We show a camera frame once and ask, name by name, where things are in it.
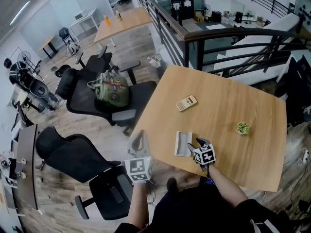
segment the potted plant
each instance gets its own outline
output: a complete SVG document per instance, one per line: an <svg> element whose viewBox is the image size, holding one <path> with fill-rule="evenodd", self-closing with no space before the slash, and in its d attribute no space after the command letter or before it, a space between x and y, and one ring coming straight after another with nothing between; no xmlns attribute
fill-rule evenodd
<svg viewBox="0 0 311 233"><path fill-rule="evenodd" d="M238 134L249 134L249 125L246 122L238 123Z"/></svg>

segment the cardboard box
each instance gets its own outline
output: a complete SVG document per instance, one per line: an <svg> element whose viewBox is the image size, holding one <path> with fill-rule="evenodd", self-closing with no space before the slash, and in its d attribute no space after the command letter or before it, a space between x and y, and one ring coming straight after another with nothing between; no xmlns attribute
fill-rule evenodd
<svg viewBox="0 0 311 233"><path fill-rule="evenodd" d="M202 13L200 11L194 12L194 20L197 22L204 22L204 17L202 16Z"/></svg>

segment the calculator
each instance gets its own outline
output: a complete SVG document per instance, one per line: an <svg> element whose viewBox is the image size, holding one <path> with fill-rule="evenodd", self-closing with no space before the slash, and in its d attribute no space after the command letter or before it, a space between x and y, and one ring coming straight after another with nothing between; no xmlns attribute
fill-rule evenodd
<svg viewBox="0 0 311 233"><path fill-rule="evenodd" d="M190 95L189 97L177 102L176 107L181 112L195 105L197 102L198 101L194 98L194 96Z"/></svg>

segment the person in black clothing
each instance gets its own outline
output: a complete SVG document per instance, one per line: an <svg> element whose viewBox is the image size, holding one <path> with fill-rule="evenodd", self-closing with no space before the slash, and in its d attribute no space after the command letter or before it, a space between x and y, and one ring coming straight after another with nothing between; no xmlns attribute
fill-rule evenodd
<svg viewBox="0 0 311 233"><path fill-rule="evenodd" d="M9 80L12 84L17 85L22 90L29 92L27 86L27 82L29 81L29 78L33 78L31 74L29 74L29 69L26 68L26 64L18 61L14 65L12 65L12 62L9 58L6 58L4 60L4 67L10 70L9 72ZM33 96L35 99L37 99L40 104L42 104L45 108L47 108L49 111L54 111L55 109L48 103L49 98L53 100L54 102L59 102L58 98L52 93L49 92L48 96L46 98L39 98L37 96Z"/></svg>
<svg viewBox="0 0 311 233"><path fill-rule="evenodd" d="M181 192L176 179L170 178L168 192L156 206L150 225L146 183L134 183L127 223L122 223L115 233L293 232L288 218L249 200L215 165L209 166L209 175L215 185Z"/></svg>

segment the green bag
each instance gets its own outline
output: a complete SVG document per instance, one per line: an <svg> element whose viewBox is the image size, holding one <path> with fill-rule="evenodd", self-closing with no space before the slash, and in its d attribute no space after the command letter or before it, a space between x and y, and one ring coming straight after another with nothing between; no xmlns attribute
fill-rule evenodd
<svg viewBox="0 0 311 233"><path fill-rule="evenodd" d="M128 83L119 73L118 67L100 73L96 80L88 82L87 86L94 89L96 98L106 102L107 106L124 107L128 104Z"/></svg>

